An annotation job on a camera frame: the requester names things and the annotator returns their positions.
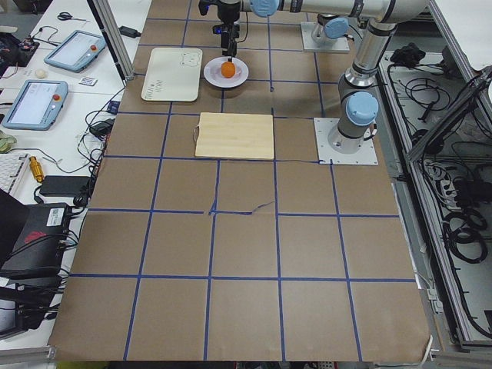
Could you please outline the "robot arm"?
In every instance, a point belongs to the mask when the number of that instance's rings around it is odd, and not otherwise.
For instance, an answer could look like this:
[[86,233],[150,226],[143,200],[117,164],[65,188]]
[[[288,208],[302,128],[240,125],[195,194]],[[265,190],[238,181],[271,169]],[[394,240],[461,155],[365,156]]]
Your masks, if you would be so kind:
[[375,83],[387,44],[398,24],[416,17],[428,4],[428,1],[200,1],[198,8],[206,15],[210,5],[217,7],[221,47],[223,55],[228,57],[236,54],[238,36],[234,26],[241,12],[253,12],[262,18],[277,11],[366,18],[366,32],[352,66],[338,84],[342,116],[327,136],[335,151],[353,154],[360,149],[364,133],[377,117],[379,103],[369,89]]
[[[345,36],[349,29],[347,18],[336,15],[318,14],[317,21],[312,25],[310,37],[316,46],[338,40]],[[246,40],[248,30],[248,21],[246,21],[246,34],[242,40],[238,40],[240,37],[239,17],[233,19],[229,16],[222,17],[221,24],[212,28],[212,33],[221,37],[222,55],[226,57],[228,62],[231,62],[236,57],[238,43]]]

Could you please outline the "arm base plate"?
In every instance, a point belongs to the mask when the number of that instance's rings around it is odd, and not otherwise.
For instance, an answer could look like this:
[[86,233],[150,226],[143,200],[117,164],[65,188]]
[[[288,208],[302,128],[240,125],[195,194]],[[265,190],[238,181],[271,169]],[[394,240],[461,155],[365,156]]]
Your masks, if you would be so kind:
[[325,52],[347,54],[350,47],[344,36],[328,38],[317,22],[302,22],[301,36],[306,52]]
[[350,139],[338,130],[338,118],[314,118],[317,156],[324,165],[378,165],[373,140]]

